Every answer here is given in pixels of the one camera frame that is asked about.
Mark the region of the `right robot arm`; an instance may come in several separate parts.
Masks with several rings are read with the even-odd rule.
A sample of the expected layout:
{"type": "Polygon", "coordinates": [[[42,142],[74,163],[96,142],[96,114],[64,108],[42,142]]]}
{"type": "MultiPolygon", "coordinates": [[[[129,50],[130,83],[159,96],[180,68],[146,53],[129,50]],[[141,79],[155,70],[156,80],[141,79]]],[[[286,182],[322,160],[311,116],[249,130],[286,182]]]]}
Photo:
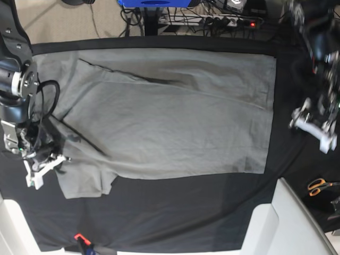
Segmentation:
{"type": "Polygon", "coordinates": [[[32,59],[29,37],[18,18],[14,1],[1,1],[1,128],[6,152],[24,163],[28,187],[40,189],[43,177],[70,158],[61,154],[59,144],[44,124],[56,107],[60,95],[57,81],[40,82],[37,64],[32,59]],[[51,107],[41,100],[38,119],[36,95],[45,86],[55,88],[51,107]]]}

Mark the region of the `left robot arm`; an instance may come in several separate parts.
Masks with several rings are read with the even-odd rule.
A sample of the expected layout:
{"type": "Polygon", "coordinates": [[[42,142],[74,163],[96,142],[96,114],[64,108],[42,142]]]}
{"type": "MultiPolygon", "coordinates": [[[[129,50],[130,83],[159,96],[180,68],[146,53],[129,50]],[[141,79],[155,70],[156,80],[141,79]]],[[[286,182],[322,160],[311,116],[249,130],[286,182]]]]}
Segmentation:
{"type": "Polygon", "coordinates": [[[289,127],[318,139],[319,150],[337,147],[339,113],[339,21],[334,9],[339,1],[287,1],[294,30],[302,40],[316,81],[315,91],[291,115],[289,127]]]}

